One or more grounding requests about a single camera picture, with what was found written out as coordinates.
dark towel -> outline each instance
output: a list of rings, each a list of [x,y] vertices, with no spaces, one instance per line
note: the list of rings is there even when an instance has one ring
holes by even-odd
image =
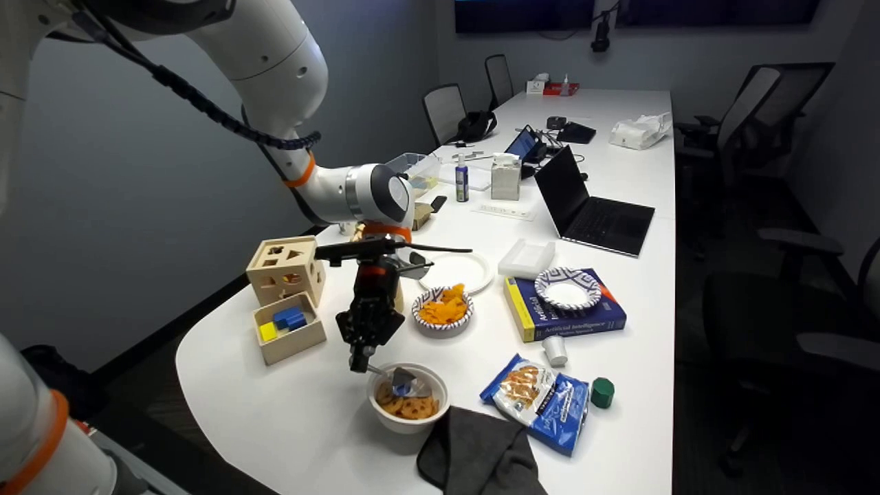
[[[524,425],[450,406],[418,454],[441,495],[546,495]]]

snack bag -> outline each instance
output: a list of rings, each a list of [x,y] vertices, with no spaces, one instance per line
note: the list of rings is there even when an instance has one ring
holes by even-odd
[[[535,439],[572,457],[586,423],[586,381],[513,354],[477,396],[524,423]]]

wooden shape sorter box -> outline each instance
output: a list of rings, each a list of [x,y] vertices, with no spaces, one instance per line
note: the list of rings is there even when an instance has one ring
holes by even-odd
[[[305,292],[314,306],[322,303],[323,264],[314,258],[314,236],[263,238],[250,264],[248,281],[261,306]]]

blue block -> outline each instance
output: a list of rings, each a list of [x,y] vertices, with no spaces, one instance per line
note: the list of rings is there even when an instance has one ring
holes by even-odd
[[[278,311],[272,321],[278,330],[296,330],[305,325],[305,314],[296,307],[286,307],[286,311]]]

laptop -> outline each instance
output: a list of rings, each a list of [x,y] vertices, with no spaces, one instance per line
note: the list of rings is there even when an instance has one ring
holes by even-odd
[[[637,256],[655,209],[590,197],[572,148],[560,148],[539,172],[539,189],[560,236]]]

